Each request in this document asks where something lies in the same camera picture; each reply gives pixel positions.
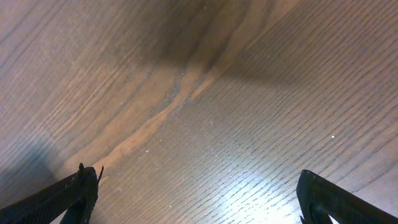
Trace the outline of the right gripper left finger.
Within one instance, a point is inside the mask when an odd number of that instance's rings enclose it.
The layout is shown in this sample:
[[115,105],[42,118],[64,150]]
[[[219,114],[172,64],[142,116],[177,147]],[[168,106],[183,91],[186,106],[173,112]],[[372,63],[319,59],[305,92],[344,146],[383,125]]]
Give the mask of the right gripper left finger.
[[88,224],[98,199],[102,173],[79,165],[78,171],[51,186],[1,209],[4,224]]

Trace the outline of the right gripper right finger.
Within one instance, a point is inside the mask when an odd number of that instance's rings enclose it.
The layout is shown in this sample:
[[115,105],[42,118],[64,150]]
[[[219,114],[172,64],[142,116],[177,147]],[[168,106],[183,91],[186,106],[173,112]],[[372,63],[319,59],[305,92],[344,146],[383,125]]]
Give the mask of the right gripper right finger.
[[304,224],[397,223],[397,217],[365,202],[310,170],[301,171],[297,188]]

